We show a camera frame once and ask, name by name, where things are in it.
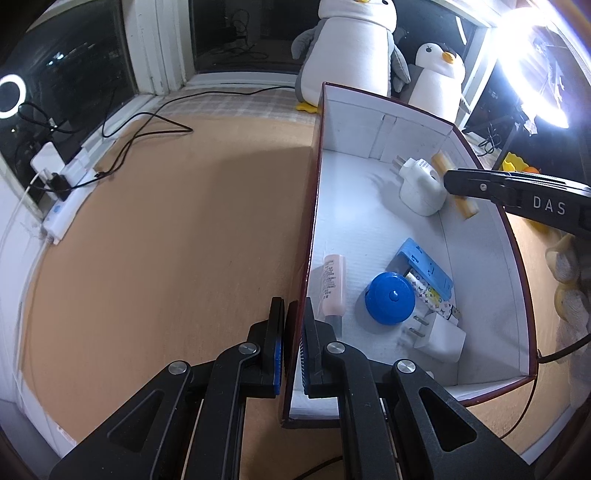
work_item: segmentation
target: orange beak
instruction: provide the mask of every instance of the orange beak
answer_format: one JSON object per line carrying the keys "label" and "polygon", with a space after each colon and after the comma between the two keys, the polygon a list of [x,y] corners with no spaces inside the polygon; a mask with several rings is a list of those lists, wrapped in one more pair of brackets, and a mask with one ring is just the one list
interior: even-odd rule
{"label": "orange beak", "polygon": [[443,58],[444,61],[448,62],[448,63],[453,63],[454,60],[456,59],[452,53],[449,53],[448,51],[445,51],[441,54],[441,57]]}

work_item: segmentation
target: large penguin plush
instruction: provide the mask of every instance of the large penguin plush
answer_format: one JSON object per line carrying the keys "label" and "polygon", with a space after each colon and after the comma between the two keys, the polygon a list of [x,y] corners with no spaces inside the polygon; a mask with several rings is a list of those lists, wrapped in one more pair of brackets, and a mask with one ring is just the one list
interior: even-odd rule
{"label": "large penguin plush", "polygon": [[320,22],[298,35],[291,55],[306,54],[295,83],[298,110],[315,112],[323,82],[389,96],[410,82],[407,63],[394,44],[393,0],[320,0]]}
{"label": "large penguin plush", "polygon": [[417,51],[415,65],[408,69],[411,81],[400,93],[403,102],[452,123],[460,106],[471,113],[462,95],[466,68],[453,50],[442,44],[425,43]]}

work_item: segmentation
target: blue round container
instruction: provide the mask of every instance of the blue round container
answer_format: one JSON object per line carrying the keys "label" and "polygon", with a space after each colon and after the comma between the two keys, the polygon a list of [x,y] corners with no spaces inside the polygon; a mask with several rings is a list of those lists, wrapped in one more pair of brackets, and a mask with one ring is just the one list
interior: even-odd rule
{"label": "blue round container", "polygon": [[414,291],[402,275],[380,273],[365,292],[365,307],[369,314],[383,325],[403,322],[414,310]]}

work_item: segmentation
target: ring light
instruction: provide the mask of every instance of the ring light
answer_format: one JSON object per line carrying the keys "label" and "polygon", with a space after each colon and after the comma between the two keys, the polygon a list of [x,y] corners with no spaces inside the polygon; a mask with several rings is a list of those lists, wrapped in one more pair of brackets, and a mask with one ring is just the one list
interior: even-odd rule
{"label": "ring light", "polygon": [[509,84],[527,111],[535,112],[557,127],[568,128],[569,122],[560,108],[560,78],[556,79],[553,92],[545,85],[548,72],[553,66],[548,64],[549,59],[535,45],[535,27],[556,30],[537,8],[516,8],[507,12],[496,38],[499,62]]}
{"label": "ring light", "polygon": [[27,95],[27,87],[25,85],[25,82],[18,75],[11,73],[10,75],[6,75],[6,76],[2,77],[0,79],[0,86],[4,85],[5,83],[15,83],[16,84],[16,86],[18,87],[18,92],[19,92],[18,102],[8,112],[0,111],[0,118],[10,118],[16,112],[18,112],[18,107],[20,107],[21,104],[25,101],[25,97]]}

